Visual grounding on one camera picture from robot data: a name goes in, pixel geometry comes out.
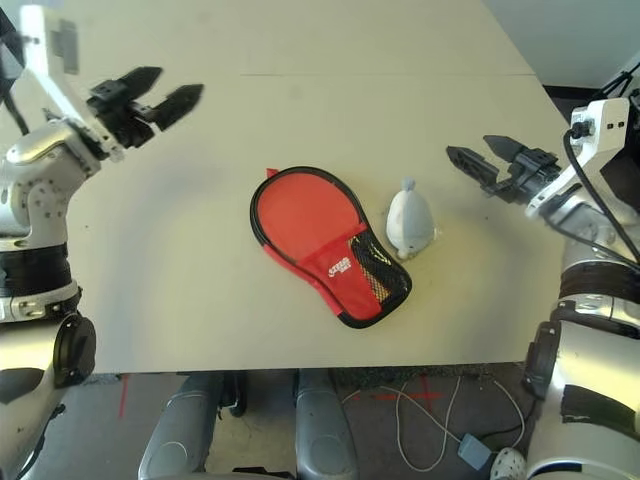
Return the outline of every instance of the white plush toy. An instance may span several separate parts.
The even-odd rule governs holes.
[[[414,190],[415,186],[412,178],[402,181],[402,190],[393,197],[387,216],[387,238],[402,260],[425,248],[435,236],[429,206]]]

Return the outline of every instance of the red ping pong paddle case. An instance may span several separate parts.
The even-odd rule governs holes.
[[[310,283],[349,327],[380,321],[411,291],[409,274],[380,245],[354,193],[324,170],[272,175],[254,193],[250,217],[267,254]]]

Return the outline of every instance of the printed logo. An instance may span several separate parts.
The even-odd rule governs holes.
[[[329,277],[333,278],[336,276],[336,273],[344,273],[351,268],[351,261],[344,257],[338,263],[336,263],[333,267],[329,269]]]

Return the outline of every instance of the white wall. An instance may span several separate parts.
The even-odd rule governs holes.
[[[601,87],[640,57],[639,0],[484,1],[545,85]]]

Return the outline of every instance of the black cable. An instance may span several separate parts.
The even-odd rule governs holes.
[[[524,416],[524,424],[525,424],[525,426],[529,423],[529,419],[533,415],[533,412],[535,411],[537,404],[538,404],[538,399],[534,397],[533,400],[531,401],[531,406],[529,407],[529,410],[527,411],[527,414]],[[485,438],[493,437],[494,435],[500,435],[500,434],[503,434],[503,433],[515,432],[516,430],[520,430],[521,428],[522,428],[522,425],[520,423],[518,423],[517,425],[514,425],[513,427],[505,428],[505,429],[502,429],[502,430],[496,430],[494,432],[487,432],[487,433],[483,433],[482,435],[478,435],[478,440],[484,440]]]
[[[570,232],[569,230],[565,230],[564,228],[560,227],[559,224],[553,223],[547,215],[541,215],[541,217],[544,219],[545,223],[551,230],[559,233],[560,235],[564,235],[565,237],[568,237],[571,240],[575,240],[576,242],[582,243],[591,248],[604,252],[610,257],[612,257],[613,259],[618,260],[621,263],[624,263],[627,267],[632,268],[637,272],[640,272],[640,265],[635,263],[633,260],[629,260],[628,258],[620,255],[618,252],[614,252],[613,250],[607,247],[603,247],[599,243],[592,242],[591,240],[587,240],[586,238],[576,235],[575,233]]]
[[[0,37],[0,45],[5,44],[6,40],[6,36]],[[12,83],[13,82],[5,80],[4,78],[4,65],[2,64],[2,58],[0,58],[0,104],[4,101],[7,106],[7,111],[20,129],[20,133],[22,133],[22,135],[26,135],[29,133],[29,127],[13,101],[13,96],[11,95]]]
[[[16,480],[20,480],[21,478],[23,478],[27,473],[29,473],[29,471],[36,464],[36,462],[38,461],[38,457],[40,457],[40,452],[42,452],[42,448],[44,447],[44,439],[45,439],[44,434],[47,431],[47,427],[49,426],[49,423],[51,423],[51,420],[56,418],[58,415],[64,413],[66,408],[67,407],[65,407],[65,405],[61,403],[53,410],[53,412],[51,413],[51,416],[49,417],[49,421],[47,422],[47,425],[45,425],[44,430],[42,431],[42,435],[40,435],[40,438],[38,439],[38,443],[33,449],[33,453],[29,457],[29,461],[24,465],[24,467],[22,467],[22,470],[20,470],[20,473],[18,473],[18,475],[16,476]]]
[[[622,90],[618,94],[618,97],[621,97],[631,83],[631,80],[633,80],[633,72],[635,72],[638,68],[640,68],[640,62],[636,63],[629,71],[623,70],[622,72],[620,72],[620,74],[616,78],[611,80],[604,87],[600,88],[596,93],[594,93],[589,98],[589,101],[591,102],[593,100],[602,100],[604,98],[607,98],[613,93],[616,88],[618,88],[623,82],[625,82],[625,85],[622,87]]]
[[[16,122],[16,125],[18,125],[20,133],[22,133],[22,135],[26,135],[27,133],[29,133],[27,122],[25,122],[24,117],[18,110],[18,107],[16,107],[16,104],[13,101],[13,96],[11,95],[11,90],[9,88],[4,89],[4,91],[0,92],[0,103],[2,103],[2,100],[4,100],[4,104],[7,106],[7,111],[13,118],[14,122]]]
[[[20,480],[21,478],[23,478],[27,473],[29,473],[29,470],[33,468],[33,466],[38,461],[38,457],[40,456],[42,447],[44,447],[44,432],[42,432],[42,435],[40,436],[36,447],[33,449],[33,453],[29,457],[29,461],[25,464],[24,467],[22,467],[22,470],[20,470],[20,473],[18,473],[18,475],[16,476],[16,480]]]
[[[623,226],[620,225],[620,222],[618,222],[613,212],[609,209],[609,207],[604,202],[600,194],[596,191],[595,187],[587,177],[587,174],[582,169],[582,166],[580,166],[580,162],[578,162],[578,159],[576,158],[575,153],[573,153],[573,148],[571,146],[571,137],[573,133],[574,133],[573,130],[567,130],[567,132],[562,137],[562,142],[564,143],[564,149],[567,152],[567,156],[569,157],[569,163],[573,167],[573,170],[576,172],[576,175],[580,179],[580,182],[584,186],[585,190],[589,192],[589,195],[591,195],[591,198],[593,198],[593,200],[596,202],[598,207],[600,207],[600,210],[602,210],[602,213],[604,214],[604,216],[607,217],[609,222],[611,222],[611,225],[613,226],[615,231],[618,233],[618,235],[620,235],[620,238],[622,239],[624,244],[627,246],[629,251],[633,254],[637,264],[640,262],[640,251],[638,251],[635,244],[633,243],[633,240],[629,238],[629,235],[627,235],[627,232],[625,231]],[[605,251],[604,247],[597,247],[597,248],[599,248],[602,251]]]

